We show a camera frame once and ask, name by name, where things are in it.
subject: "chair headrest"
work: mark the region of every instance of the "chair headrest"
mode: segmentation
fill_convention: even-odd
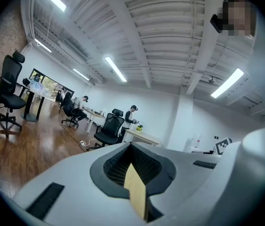
[[[12,57],[13,57],[16,61],[18,61],[18,62],[20,62],[20,63],[24,63],[24,61],[25,61],[25,57],[24,57],[21,53],[19,53],[17,50],[15,50],[15,52],[14,52],[13,55],[12,55]]]
[[[118,109],[113,109],[112,110],[112,113],[117,115],[117,116],[123,116],[123,111],[120,111]]]

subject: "gray shirt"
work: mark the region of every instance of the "gray shirt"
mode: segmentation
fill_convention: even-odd
[[[82,97],[79,97],[74,102],[74,108],[75,109],[79,108],[80,110],[82,110],[83,104],[84,104],[84,101],[83,101]]]

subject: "black pants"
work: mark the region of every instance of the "black pants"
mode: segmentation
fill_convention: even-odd
[[[122,136],[118,137],[117,143],[123,142],[123,138],[125,136],[126,129],[129,129],[129,128],[122,127],[121,132],[120,132],[122,134]]]
[[[77,116],[76,118],[78,118],[79,121],[83,120],[84,118],[87,117],[87,115],[82,111],[82,110],[79,110],[79,109],[74,109],[74,111],[76,112],[77,111]]]

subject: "ceiling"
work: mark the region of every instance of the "ceiling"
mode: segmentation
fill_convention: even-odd
[[[120,83],[106,56],[127,81],[183,86],[189,94],[212,94],[240,68],[244,76],[218,101],[265,119],[265,109],[253,110],[263,102],[246,73],[254,40],[209,32],[209,14],[223,0],[61,0],[64,12],[50,0],[26,1],[27,37],[43,42],[52,57],[93,84]]]

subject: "person wearing black cap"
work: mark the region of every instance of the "person wearing black cap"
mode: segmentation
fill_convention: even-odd
[[[87,115],[83,112],[83,103],[88,101],[88,96],[83,96],[83,97],[79,97],[74,101],[74,110],[79,110],[77,112],[77,117],[76,119],[78,121],[83,120],[84,118],[87,117]]]
[[[137,124],[137,121],[135,119],[132,119],[132,113],[134,111],[137,111],[137,107],[135,105],[131,106],[130,110],[126,112],[125,121],[121,129],[121,136],[118,138],[117,143],[121,143],[123,141],[125,131],[126,129],[129,129],[131,127],[131,124]]]

